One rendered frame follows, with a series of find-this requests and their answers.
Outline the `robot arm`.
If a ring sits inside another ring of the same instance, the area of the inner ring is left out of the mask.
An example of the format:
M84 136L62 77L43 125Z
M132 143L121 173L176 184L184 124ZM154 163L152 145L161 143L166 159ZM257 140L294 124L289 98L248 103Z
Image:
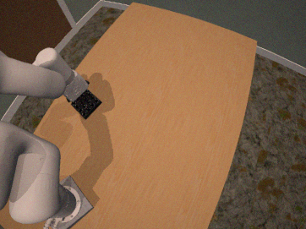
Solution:
M32 64L0 55L0 94L57 99L73 80L74 71L53 48L40 51ZM56 145L0 120L0 210L9 198L9 213L19 223L46 221L43 229L49 229L55 221L57 229L71 221L81 198L59 183L60 160Z

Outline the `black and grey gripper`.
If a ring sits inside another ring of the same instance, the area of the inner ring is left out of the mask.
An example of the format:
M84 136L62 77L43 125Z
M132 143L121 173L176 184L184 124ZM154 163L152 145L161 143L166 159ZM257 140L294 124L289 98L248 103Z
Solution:
M80 74L74 71L74 80L70 85L66 86L66 90L63 95L66 97L68 102L75 101L78 97L79 98L77 100L85 102L80 95L84 94L87 98L89 98L87 96L88 94L86 93L89 83L89 81L84 80ZM80 97L82 99L80 99Z

